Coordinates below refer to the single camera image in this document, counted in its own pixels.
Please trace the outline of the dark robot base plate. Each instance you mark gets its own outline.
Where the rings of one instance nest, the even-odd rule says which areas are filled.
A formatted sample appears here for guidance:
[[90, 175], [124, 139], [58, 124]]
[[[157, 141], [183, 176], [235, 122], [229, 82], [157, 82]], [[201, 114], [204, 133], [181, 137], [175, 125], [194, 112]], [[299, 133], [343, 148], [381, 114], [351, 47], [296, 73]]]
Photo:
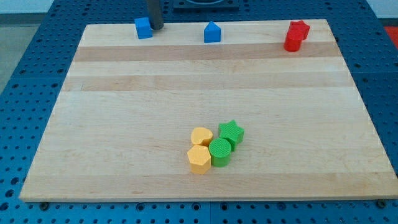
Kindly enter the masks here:
[[239, 0], [173, 0], [173, 12], [189, 10], [239, 9]]

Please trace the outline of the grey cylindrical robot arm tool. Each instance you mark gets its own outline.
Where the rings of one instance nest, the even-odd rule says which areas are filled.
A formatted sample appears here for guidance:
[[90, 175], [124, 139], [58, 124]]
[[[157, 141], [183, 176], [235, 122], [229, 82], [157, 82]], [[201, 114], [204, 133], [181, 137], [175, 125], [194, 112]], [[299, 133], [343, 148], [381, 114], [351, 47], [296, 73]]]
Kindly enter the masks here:
[[160, 0], [146, 0], [150, 26], [153, 30], [161, 30], [164, 27]]

